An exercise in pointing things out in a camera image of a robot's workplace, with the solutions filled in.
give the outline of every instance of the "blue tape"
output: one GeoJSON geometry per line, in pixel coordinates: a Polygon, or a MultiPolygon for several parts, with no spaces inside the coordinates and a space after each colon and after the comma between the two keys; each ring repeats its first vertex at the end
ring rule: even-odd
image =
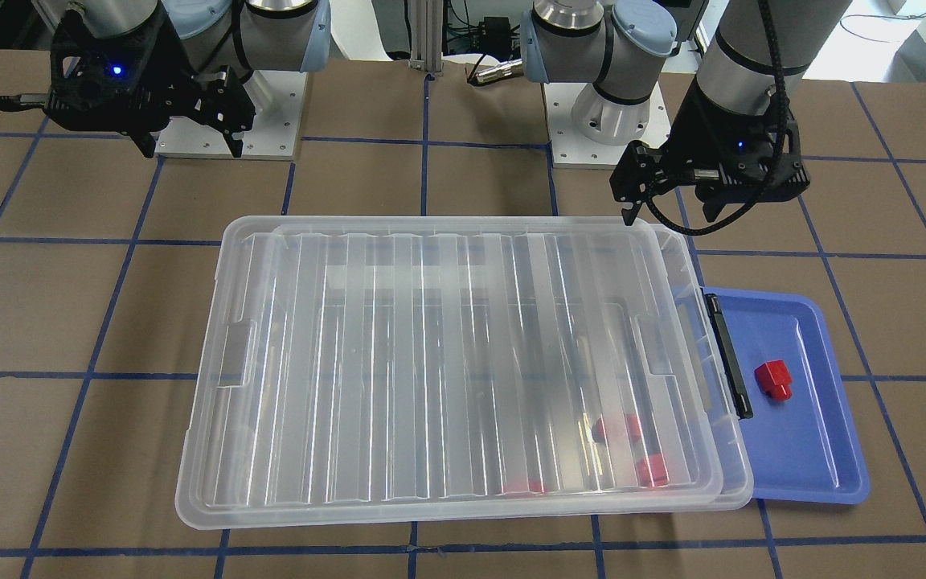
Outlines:
{"type": "MultiPolygon", "coordinates": [[[[817,228],[813,226],[813,219],[809,217],[809,210],[805,207],[805,201],[802,200],[802,197],[798,198],[798,205],[800,205],[802,215],[805,217],[805,224],[809,227],[809,234],[813,236],[813,244],[817,246],[818,252],[824,253],[824,246],[820,242],[820,235],[817,233],[817,228]]],[[[874,379],[874,371],[871,370],[871,362],[867,359],[867,353],[863,350],[863,341],[860,340],[859,333],[856,332],[856,325],[853,323],[852,316],[849,315],[849,307],[846,306],[841,287],[838,287],[838,279],[834,277],[834,270],[831,269],[830,260],[828,260],[827,257],[821,257],[821,261],[823,261],[824,270],[827,272],[827,278],[830,280],[831,289],[834,290],[835,299],[838,300],[838,308],[842,309],[842,316],[844,316],[846,320],[846,326],[849,327],[849,334],[852,336],[853,344],[856,346],[856,352],[859,354],[860,362],[863,363],[863,371],[867,372],[868,382],[871,384],[871,391],[874,393],[874,397],[878,402],[878,408],[881,410],[881,417],[885,420],[885,426],[892,439],[892,445],[895,447],[895,453],[899,458],[899,464],[903,467],[905,475],[907,475],[907,480],[910,483],[910,490],[916,501],[916,508],[920,510],[921,517],[926,527],[926,505],[924,503],[924,498],[921,497],[920,489],[916,486],[916,478],[912,475],[910,462],[907,461],[907,457],[905,457],[905,453],[903,452],[903,445],[899,443],[899,437],[895,431],[895,426],[892,424],[892,418],[888,414],[888,409],[885,407],[885,400],[881,396],[881,391],[878,389],[878,381],[874,379]]]]}
{"type": "Polygon", "coordinates": [[[23,561],[23,570],[21,579],[28,579],[31,575],[31,568],[34,564],[34,553],[41,544],[41,536],[45,532],[45,524],[48,521],[48,513],[52,509],[52,501],[55,499],[55,492],[59,488],[59,480],[63,476],[63,468],[66,466],[67,456],[70,454],[70,445],[73,443],[74,432],[77,430],[77,421],[80,419],[81,409],[84,407],[84,400],[88,398],[88,386],[92,383],[92,374],[95,371],[96,363],[99,360],[99,354],[102,352],[102,345],[106,341],[106,333],[109,331],[109,324],[113,320],[113,312],[117,310],[117,301],[121,296],[121,289],[124,287],[126,275],[131,268],[133,253],[138,246],[136,241],[141,234],[142,227],[145,224],[145,216],[148,214],[148,208],[152,203],[152,195],[155,194],[155,188],[159,184],[159,175],[162,174],[162,166],[165,159],[159,158],[155,173],[152,175],[152,181],[148,193],[145,195],[145,201],[142,203],[141,213],[138,216],[138,223],[135,224],[135,230],[131,235],[131,241],[128,245],[128,252],[124,257],[124,264],[121,265],[121,273],[117,276],[117,283],[113,287],[113,295],[109,298],[109,305],[106,308],[106,315],[103,317],[102,326],[99,327],[99,336],[96,337],[95,347],[92,349],[92,358],[88,361],[88,374],[84,377],[81,384],[80,392],[77,393],[77,401],[74,403],[73,412],[70,415],[70,424],[67,426],[67,433],[63,439],[63,446],[59,448],[59,458],[55,462],[55,470],[52,472],[51,482],[48,484],[48,492],[45,494],[45,502],[41,506],[41,513],[38,516],[38,523],[34,528],[34,535],[31,538],[30,552],[26,560],[23,561]]]}

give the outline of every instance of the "transparent plastic bin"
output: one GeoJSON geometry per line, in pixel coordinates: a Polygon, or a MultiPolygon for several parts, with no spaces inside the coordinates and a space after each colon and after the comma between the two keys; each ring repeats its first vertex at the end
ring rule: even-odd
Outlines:
{"type": "Polygon", "coordinates": [[[684,241],[644,221],[243,217],[177,510],[254,528],[738,508],[752,477],[716,352],[684,241]]]}

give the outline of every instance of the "cable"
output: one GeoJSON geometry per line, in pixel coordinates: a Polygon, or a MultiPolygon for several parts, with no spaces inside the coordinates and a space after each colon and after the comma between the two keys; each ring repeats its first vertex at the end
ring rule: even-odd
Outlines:
{"type": "Polygon", "coordinates": [[[862,38],[863,40],[870,40],[871,43],[891,44],[891,43],[901,43],[901,41],[905,39],[903,38],[901,40],[881,40],[879,38],[871,38],[870,36],[863,36],[862,34],[857,34],[853,32],[852,30],[849,30],[848,27],[846,27],[845,21],[847,18],[878,18],[878,19],[886,19],[886,21],[919,21],[919,19],[926,18],[926,12],[921,12],[921,14],[911,14],[908,16],[884,15],[884,14],[846,14],[842,16],[841,19],[838,20],[838,25],[842,27],[842,30],[848,32],[849,34],[852,34],[856,38],[862,38]]]}
{"type": "Polygon", "coordinates": [[[749,209],[756,207],[756,203],[760,202],[760,199],[764,197],[764,193],[767,193],[767,190],[774,186],[776,169],[781,164],[781,160],[784,157],[785,133],[788,131],[788,91],[785,87],[784,69],[781,66],[781,51],[778,47],[778,34],[774,29],[774,16],[771,14],[771,4],[769,4],[769,0],[757,0],[757,3],[760,4],[760,17],[762,21],[764,21],[764,32],[767,33],[767,48],[769,48],[769,52],[771,52],[771,67],[774,69],[774,85],[776,87],[776,98],[778,99],[778,129],[776,129],[774,160],[771,161],[771,168],[769,168],[767,176],[764,177],[764,181],[760,184],[760,189],[752,195],[745,205],[736,209],[730,216],[724,217],[723,220],[717,221],[717,223],[711,224],[711,226],[705,228],[687,228],[681,226],[681,224],[674,223],[673,220],[664,216],[662,211],[655,206],[653,197],[650,195],[645,201],[645,205],[648,206],[649,212],[653,213],[653,217],[655,217],[659,223],[664,224],[664,226],[670,230],[676,231],[681,235],[697,237],[699,235],[710,234],[721,230],[721,228],[730,226],[730,224],[741,219],[744,214],[749,213],[749,209]]]}
{"type": "Polygon", "coordinates": [[[405,19],[405,41],[412,52],[412,26],[409,26],[409,0],[402,0],[402,18],[405,19]]]}
{"type": "Polygon", "coordinates": [[[481,55],[481,58],[477,59],[477,62],[473,64],[473,69],[470,69],[470,74],[467,74],[466,81],[467,84],[472,84],[475,77],[477,77],[477,67],[481,66],[481,61],[485,59],[487,54],[481,55]]]}

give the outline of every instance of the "light blue joint cap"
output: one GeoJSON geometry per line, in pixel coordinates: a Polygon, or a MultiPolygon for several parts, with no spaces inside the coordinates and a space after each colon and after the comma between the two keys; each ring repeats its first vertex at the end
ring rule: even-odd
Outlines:
{"type": "Polygon", "coordinates": [[[231,8],[231,0],[162,0],[181,40],[198,36],[231,8]]]}
{"type": "Polygon", "coordinates": [[[677,23],[653,0],[618,0],[613,7],[617,30],[651,55],[669,56],[677,38],[677,23]]]}

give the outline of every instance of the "metal cylinder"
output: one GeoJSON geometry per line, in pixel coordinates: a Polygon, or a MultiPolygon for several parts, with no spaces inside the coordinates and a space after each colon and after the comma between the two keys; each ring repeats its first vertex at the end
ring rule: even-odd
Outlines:
{"type": "Polygon", "coordinates": [[[84,23],[99,39],[114,38],[138,28],[155,12],[158,0],[83,0],[84,23]]]}
{"type": "Polygon", "coordinates": [[[548,25],[570,31],[599,26],[604,13],[599,0],[535,0],[533,10],[548,25]]]}
{"type": "MultiPolygon", "coordinates": [[[[850,0],[769,0],[769,3],[782,65],[795,69],[813,62],[850,0]]],[[[771,65],[757,0],[731,0],[720,18],[716,36],[720,43],[734,48],[745,59],[765,67],[771,65]]]]}

